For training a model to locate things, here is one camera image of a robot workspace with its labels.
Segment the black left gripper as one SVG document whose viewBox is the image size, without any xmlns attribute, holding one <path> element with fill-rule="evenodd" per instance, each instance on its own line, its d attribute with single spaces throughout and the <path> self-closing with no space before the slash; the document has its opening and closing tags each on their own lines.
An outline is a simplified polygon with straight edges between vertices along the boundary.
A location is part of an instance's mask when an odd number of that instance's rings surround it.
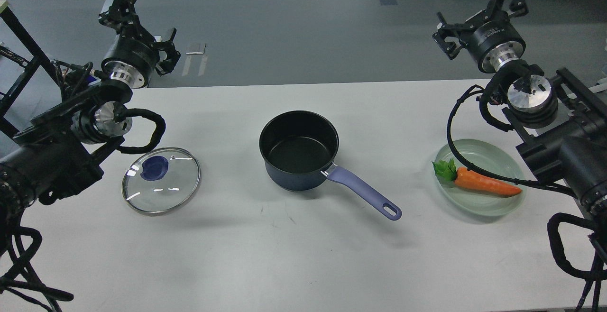
<svg viewBox="0 0 607 312">
<path fill-rule="evenodd" d="M 136 1 L 105 0 L 98 22 L 114 29 L 117 35 L 101 68 L 111 79 L 122 81 L 131 89 L 142 89 L 149 85 L 154 70 L 158 76 L 172 73 L 181 54 L 174 43 L 176 28 L 170 28 L 164 36 L 154 36 L 156 50 L 145 44 L 150 41 L 150 33 L 140 23 Z"/>
</svg>

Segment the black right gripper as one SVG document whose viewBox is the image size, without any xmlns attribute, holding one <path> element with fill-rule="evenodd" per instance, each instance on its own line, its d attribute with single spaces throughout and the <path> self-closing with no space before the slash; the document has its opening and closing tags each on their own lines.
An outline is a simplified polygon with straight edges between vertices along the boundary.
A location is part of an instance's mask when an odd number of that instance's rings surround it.
<svg viewBox="0 0 607 312">
<path fill-rule="evenodd" d="M 496 73 L 505 63 L 520 59 L 525 42 L 511 20 L 529 13 L 525 0 L 490 0 L 484 10 L 484 23 L 447 23 L 437 12 L 439 23 L 434 42 L 450 59 L 467 50 L 482 73 Z"/>
</svg>

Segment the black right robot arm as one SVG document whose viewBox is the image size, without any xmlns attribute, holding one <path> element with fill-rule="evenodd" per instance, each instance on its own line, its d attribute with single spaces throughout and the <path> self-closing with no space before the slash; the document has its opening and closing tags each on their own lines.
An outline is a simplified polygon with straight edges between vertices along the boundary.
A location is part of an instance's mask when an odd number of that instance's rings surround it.
<svg viewBox="0 0 607 312">
<path fill-rule="evenodd" d="M 468 172 L 499 182 L 562 193 L 574 198 L 581 216 L 555 213 L 548 221 L 549 245 L 556 265 L 585 282 L 575 310 L 589 293 L 591 309 L 599 310 L 601 286 L 606 282 L 606 104 L 570 70 L 555 76 L 523 58 L 525 42 L 513 27 L 513 18 L 528 13 L 525 0 L 490 0 L 487 7 L 462 23 L 447 23 L 438 12 L 434 42 L 449 58 L 467 50 L 478 69 L 492 78 L 485 87 L 473 85 L 457 99 L 447 118 L 447 145 Z M 473 164 L 457 149 L 451 128 L 460 106 L 477 96 L 487 124 L 514 131 L 522 143 L 517 152 L 533 173 L 533 180 L 509 178 Z M 594 248 L 590 270 L 574 267 L 564 252 L 563 224 L 590 231 Z"/>
</svg>

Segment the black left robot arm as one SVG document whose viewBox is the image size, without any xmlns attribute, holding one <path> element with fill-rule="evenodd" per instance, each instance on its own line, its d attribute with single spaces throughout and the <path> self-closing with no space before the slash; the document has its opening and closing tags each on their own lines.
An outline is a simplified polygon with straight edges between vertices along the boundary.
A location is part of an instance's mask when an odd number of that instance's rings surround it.
<svg viewBox="0 0 607 312">
<path fill-rule="evenodd" d="M 113 29 L 116 37 L 100 69 L 91 62 L 52 61 L 9 6 L 1 6 L 2 22 L 31 54 L 26 59 L 1 47 L 1 55 L 23 69 L 1 95 L 1 131 L 18 146 L 1 159 L 1 253 L 12 262 L 1 276 L 1 292 L 48 312 L 59 312 L 59 302 L 74 296 L 48 287 L 33 269 L 31 261 L 43 237 L 21 225 L 26 208 L 78 195 L 102 178 L 101 163 L 113 152 L 150 152 L 166 130 L 159 114 L 126 107 L 134 89 L 147 87 L 153 72 L 171 73 L 181 56 L 174 44 L 176 29 L 169 29 L 166 40 L 150 34 L 136 13 L 136 1 L 105 1 L 98 22 Z M 4 115 L 40 68 L 58 87 L 61 102 L 18 130 Z"/>
</svg>

